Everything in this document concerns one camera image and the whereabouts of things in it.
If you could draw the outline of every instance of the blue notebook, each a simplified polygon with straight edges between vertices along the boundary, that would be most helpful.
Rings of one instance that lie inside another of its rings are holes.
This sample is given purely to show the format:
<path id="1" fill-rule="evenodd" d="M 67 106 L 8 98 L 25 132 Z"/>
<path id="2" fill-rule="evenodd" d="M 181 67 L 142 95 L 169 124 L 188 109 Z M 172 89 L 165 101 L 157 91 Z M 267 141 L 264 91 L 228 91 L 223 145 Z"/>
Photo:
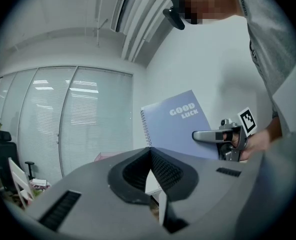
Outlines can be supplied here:
<path id="1" fill-rule="evenodd" d="M 194 131 L 209 131 L 210 126 L 192 90 L 141 108 L 141 119 L 150 147 L 219 159 L 217 146 L 195 141 Z"/>

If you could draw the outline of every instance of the office chair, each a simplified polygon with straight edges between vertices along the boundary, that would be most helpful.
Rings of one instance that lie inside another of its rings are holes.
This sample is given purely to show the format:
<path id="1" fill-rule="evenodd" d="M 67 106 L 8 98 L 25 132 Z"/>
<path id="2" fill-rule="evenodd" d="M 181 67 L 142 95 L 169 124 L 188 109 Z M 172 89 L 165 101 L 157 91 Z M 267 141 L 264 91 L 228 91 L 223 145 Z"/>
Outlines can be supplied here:
<path id="1" fill-rule="evenodd" d="M 14 142 L 11 142 L 12 136 L 8 131 L 0 130 L 0 179 L 3 184 L 3 187 L 12 193 L 16 193 L 17 190 L 14 185 L 13 177 L 11 174 L 9 166 L 9 158 L 20 167 L 17 145 Z M 29 180 L 33 179 L 31 166 L 34 165 L 34 162 L 26 161 L 25 164 L 29 168 Z"/>

